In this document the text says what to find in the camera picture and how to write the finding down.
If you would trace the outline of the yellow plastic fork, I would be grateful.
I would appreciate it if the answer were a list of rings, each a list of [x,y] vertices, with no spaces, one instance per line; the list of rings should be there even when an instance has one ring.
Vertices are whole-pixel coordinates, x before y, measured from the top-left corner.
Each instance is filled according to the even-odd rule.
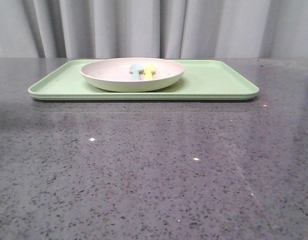
[[[147,63],[144,67],[144,80],[153,80],[153,75],[156,72],[154,63]]]

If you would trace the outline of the light green plastic tray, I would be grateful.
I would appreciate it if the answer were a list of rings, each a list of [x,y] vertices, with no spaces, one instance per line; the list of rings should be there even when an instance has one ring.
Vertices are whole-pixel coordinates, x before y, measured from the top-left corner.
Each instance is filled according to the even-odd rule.
[[[90,85],[80,69],[99,59],[72,60],[28,89],[37,100],[250,100],[259,88],[222,61],[176,60],[185,71],[173,85],[146,92],[115,92]]]

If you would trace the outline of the grey curtain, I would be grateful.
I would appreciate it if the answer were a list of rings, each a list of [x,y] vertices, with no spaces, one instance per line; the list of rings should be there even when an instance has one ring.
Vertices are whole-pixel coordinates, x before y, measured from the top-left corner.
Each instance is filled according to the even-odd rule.
[[[0,0],[0,58],[305,58],[308,0]]]

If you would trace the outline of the cream round plate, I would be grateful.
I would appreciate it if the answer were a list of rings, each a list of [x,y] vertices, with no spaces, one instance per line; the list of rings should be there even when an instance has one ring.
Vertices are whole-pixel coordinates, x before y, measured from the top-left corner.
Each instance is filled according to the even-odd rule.
[[[129,68],[135,63],[143,66],[154,63],[156,72],[153,80],[144,80],[143,72],[141,80],[134,81]],[[182,77],[184,71],[185,67],[178,62],[148,57],[98,60],[80,69],[81,75],[90,85],[102,90],[123,93],[148,92],[169,87]]]

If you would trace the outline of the light blue plastic spoon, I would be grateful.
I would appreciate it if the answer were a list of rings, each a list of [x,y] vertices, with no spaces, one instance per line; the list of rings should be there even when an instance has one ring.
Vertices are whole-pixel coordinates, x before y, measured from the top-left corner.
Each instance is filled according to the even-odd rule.
[[[129,73],[132,74],[132,79],[134,81],[141,80],[141,74],[144,72],[144,66],[140,63],[134,63],[129,68]]]

